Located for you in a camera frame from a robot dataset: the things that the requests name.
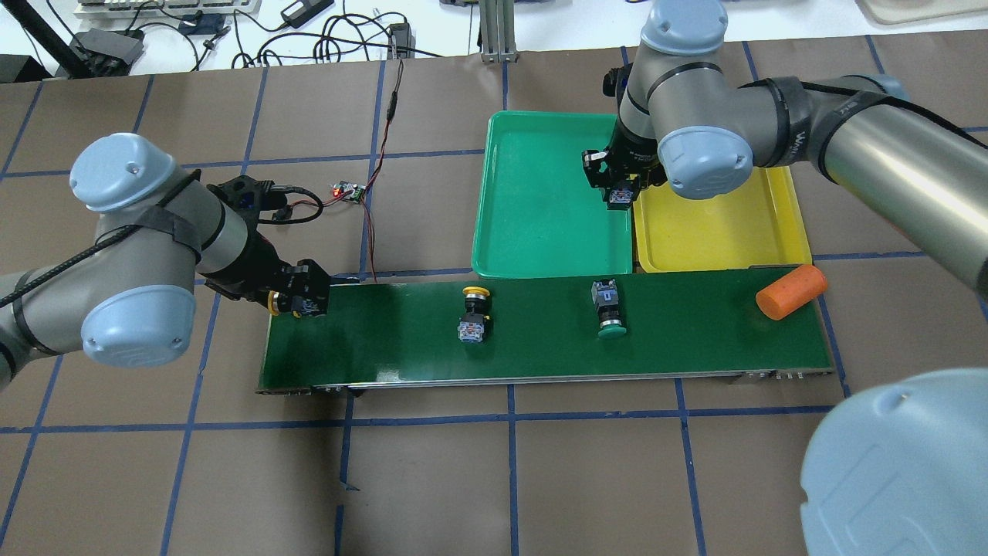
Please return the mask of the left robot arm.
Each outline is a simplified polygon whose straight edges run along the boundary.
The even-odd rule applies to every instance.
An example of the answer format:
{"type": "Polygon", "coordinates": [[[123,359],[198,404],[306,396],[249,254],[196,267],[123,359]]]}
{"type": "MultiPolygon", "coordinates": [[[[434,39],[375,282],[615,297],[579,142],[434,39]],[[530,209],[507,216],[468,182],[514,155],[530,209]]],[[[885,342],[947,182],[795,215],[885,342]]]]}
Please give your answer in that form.
{"type": "Polygon", "coordinates": [[[272,314],[327,313],[332,280],[310,258],[286,263],[258,230],[262,212],[310,191],[238,176],[205,185],[145,137],[99,138],[69,173],[95,212],[94,242],[49,267],[2,277],[2,384],[29,362],[83,351],[119,368],[180,358],[195,322],[195,278],[272,314]]]}

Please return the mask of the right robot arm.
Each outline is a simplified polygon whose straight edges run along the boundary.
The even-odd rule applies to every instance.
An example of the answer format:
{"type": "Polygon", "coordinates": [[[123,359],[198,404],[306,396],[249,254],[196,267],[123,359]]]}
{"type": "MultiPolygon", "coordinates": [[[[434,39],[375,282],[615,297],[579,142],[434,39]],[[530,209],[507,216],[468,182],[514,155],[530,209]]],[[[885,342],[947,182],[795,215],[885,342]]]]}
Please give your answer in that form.
{"type": "MultiPolygon", "coordinates": [[[[733,192],[754,168],[808,161],[986,296],[986,147],[890,76],[732,88],[719,1],[656,1],[633,63],[611,71],[607,147],[584,151],[611,210],[667,185],[733,192]]],[[[986,553],[986,370],[927,372],[851,395],[810,440],[800,521],[810,555],[986,553]]]]}

